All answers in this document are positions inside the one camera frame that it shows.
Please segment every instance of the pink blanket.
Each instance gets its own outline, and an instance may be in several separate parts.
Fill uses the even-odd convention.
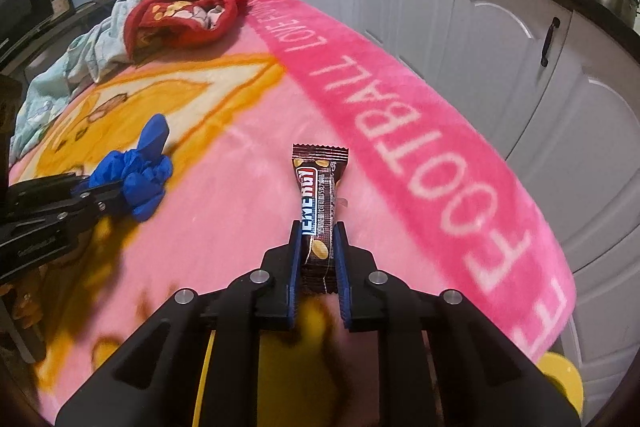
[[[108,100],[108,112],[96,116]],[[133,146],[155,112],[167,117],[165,152],[175,166],[156,215],[140,226],[101,223],[80,261],[47,273],[48,355],[35,373],[50,421],[172,291],[226,287],[257,267],[265,250],[287,242],[300,216],[295,142],[350,149],[338,188],[348,206],[338,206],[338,219],[380,269],[428,293],[460,289],[532,360],[572,312],[574,280],[561,248],[492,147],[423,80],[299,0],[252,0],[224,41],[159,56],[88,90],[12,179],[91,172],[109,150]],[[283,350],[293,353],[295,343],[283,347],[273,337],[270,344],[265,336],[260,378],[271,371],[272,387],[273,378],[300,381],[282,406],[290,423],[282,407],[270,413],[258,404],[262,425],[275,425],[270,414],[281,426],[376,421],[375,367],[363,355],[375,345],[346,335],[336,307],[325,296],[301,308],[299,327],[311,347],[297,356],[313,379],[284,361]],[[322,349],[312,347],[314,338]],[[309,362],[314,349],[322,353],[316,365]],[[304,412],[313,396],[306,382],[323,379],[335,399]]]

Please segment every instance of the silver rivet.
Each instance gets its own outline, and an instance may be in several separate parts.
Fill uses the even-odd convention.
[[[449,304],[460,304],[462,302],[462,293],[457,290],[447,290],[442,294],[442,298]]]
[[[249,279],[256,284],[262,284],[269,280],[269,272],[267,272],[267,270],[254,270],[251,272]]]
[[[369,274],[369,282],[372,284],[384,284],[388,280],[388,275],[384,272],[381,272],[380,270],[376,270],[375,272],[371,272]]]
[[[174,299],[178,304],[188,304],[194,297],[195,294],[190,289],[184,288],[175,293]]]

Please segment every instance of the yellow round object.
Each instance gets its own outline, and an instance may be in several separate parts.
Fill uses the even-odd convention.
[[[582,416],[584,389],[582,378],[575,365],[562,355],[549,351],[542,356],[536,365]]]

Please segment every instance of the blue glove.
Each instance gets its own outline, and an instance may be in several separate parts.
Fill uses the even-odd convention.
[[[136,149],[111,151],[95,168],[89,188],[122,180],[122,193],[134,219],[141,223],[153,215],[164,197],[164,183],[174,173],[171,160],[162,154],[169,126],[162,114],[153,115]]]

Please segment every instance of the kitchen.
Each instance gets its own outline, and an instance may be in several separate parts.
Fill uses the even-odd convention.
[[[540,206],[574,272],[578,305],[561,349],[593,417],[640,345],[637,323],[607,314],[640,280],[637,1],[624,11],[605,0],[304,1],[436,89]],[[20,69],[12,61],[6,73]]]

